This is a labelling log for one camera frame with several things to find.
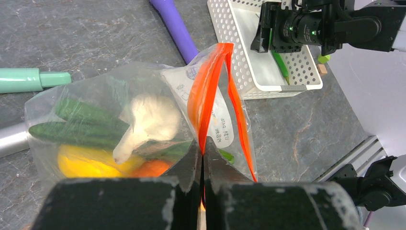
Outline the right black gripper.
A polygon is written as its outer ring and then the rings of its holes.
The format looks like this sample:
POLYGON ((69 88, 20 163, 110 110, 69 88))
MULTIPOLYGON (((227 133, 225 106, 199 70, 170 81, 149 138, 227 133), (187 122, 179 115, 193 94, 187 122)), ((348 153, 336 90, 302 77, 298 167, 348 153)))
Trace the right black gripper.
POLYGON ((321 11, 282 9, 278 2, 261 5, 259 23, 250 49, 257 53, 293 53, 303 45, 323 45, 321 11))

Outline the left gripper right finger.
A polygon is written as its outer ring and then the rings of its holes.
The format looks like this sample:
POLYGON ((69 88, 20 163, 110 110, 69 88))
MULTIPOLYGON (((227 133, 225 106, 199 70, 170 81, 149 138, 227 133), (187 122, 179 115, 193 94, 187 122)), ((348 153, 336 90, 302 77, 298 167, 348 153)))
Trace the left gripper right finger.
POLYGON ((209 230, 361 230, 358 211, 335 182, 256 183, 225 160, 212 138, 203 155, 209 230))

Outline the orange pumpkin toy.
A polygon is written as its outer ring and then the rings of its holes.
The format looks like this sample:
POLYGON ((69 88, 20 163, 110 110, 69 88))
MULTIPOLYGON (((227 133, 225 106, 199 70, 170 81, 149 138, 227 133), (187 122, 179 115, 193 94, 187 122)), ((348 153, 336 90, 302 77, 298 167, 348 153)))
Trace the orange pumpkin toy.
POLYGON ((167 161, 150 160, 144 162, 139 168, 131 172, 131 177, 159 177, 166 172, 172 165, 167 161))

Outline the long green cucumber toy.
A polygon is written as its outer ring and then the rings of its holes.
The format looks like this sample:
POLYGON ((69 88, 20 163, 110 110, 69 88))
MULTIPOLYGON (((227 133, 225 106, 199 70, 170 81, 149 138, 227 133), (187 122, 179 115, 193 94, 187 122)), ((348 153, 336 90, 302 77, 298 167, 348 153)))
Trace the long green cucumber toy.
MULTIPOLYGON (((58 144, 69 144, 80 147, 93 147, 97 149, 113 150, 123 134, 129 128, 129 124, 119 122, 117 125, 104 126, 97 123, 61 122, 50 121, 29 127, 28 132, 31 136, 41 141, 49 141, 58 144)), ((139 147, 138 152, 143 155, 147 153, 158 153, 161 150, 179 146, 180 151, 186 151, 191 141, 174 139, 171 141, 149 140, 139 147)), ((220 153, 231 164, 234 164, 234 156, 224 150, 220 153)))

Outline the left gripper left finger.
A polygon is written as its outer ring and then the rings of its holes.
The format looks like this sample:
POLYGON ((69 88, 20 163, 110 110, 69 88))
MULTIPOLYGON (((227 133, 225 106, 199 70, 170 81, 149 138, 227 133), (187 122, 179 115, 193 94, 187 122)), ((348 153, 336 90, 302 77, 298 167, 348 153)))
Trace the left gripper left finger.
POLYGON ((195 230, 202 157, 197 143, 160 177, 65 179, 50 191, 34 230, 195 230))

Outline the green chili pepper toy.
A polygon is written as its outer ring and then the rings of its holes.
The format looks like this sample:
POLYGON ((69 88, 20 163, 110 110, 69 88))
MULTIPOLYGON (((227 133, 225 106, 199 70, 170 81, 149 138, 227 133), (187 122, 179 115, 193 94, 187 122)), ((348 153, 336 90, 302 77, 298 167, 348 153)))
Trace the green chili pepper toy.
POLYGON ((282 76, 286 80, 287 84, 290 85, 290 83, 289 83, 289 72, 288 72, 288 69, 287 69, 281 55, 279 53, 274 52, 274 51, 271 51, 271 54, 272 54, 272 56, 273 56, 273 58, 274 58, 274 60, 275 60, 275 62, 277 64, 282 76))

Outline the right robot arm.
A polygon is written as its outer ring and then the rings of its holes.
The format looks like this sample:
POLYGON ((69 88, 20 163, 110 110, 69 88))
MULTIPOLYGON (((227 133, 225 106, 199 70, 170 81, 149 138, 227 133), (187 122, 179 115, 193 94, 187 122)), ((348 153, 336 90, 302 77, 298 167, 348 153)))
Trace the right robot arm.
MULTIPOLYGON (((251 50, 273 54, 298 52, 304 45, 326 56, 343 44, 365 50, 406 49, 406 3, 375 0, 359 10, 351 0, 283 0, 262 3, 251 50)), ((357 207, 368 211, 363 227, 383 207, 406 205, 406 157, 387 156, 373 162, 363 176, 352 164, 329 178, 340 184, 357 207)))

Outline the short green cucumber toy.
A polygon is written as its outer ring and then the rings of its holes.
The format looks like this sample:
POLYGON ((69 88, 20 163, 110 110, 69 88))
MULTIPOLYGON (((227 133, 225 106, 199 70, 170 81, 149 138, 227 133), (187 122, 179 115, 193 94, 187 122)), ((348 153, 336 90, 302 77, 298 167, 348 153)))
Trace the short green cucumber toy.
POLYGON ((60 99, 56 103, 55 114, 66 121, 112 127, 123 131, 129 128, 128 123, 110 112, 71 98, 60 99))

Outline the white garlic toy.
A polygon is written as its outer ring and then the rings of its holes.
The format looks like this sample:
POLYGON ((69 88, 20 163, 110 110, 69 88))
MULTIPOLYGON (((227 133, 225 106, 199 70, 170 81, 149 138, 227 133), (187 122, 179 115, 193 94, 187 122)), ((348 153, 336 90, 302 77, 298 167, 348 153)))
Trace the white garlic toy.
POLYGON ((123 134, 113 150, 117 164, 126 162, 132 152, 144 143, 173 139, 179 129, 181 113, 166 96, 139 94, 127 106, 133 125, 123 134))

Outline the clear zip bag orange zipper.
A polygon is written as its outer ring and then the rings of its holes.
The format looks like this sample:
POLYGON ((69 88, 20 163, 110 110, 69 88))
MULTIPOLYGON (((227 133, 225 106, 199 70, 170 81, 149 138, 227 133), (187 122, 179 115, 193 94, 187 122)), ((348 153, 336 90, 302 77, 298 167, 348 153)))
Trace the clear zip bag orange zipper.
MULTIPOLYGON (((133 125, 127 109, 139 94, 156 94, 170 98, 181 113, 176 136, 171 139, 196 141, 204 152, 208 138, 219 150, 234 156, 233 165, 249 179, 258 179, 251 123, 244 99, 232 73, 232 43, 217 43, 200 52, 184 67, 132 62, 100 76, 57 86, 39 93, 25 104, 25 125, 29 127, 50 121, 66 121, 55 114, 56 103, 71 98, 106 110, 133 125)), ((61 145, 34 138, 28 132, 29 147, 45 190, 67 179, 57 164, 61 145)), ((186 151, 179 146, 158 153, 133 156, 177 163, 186 151)))

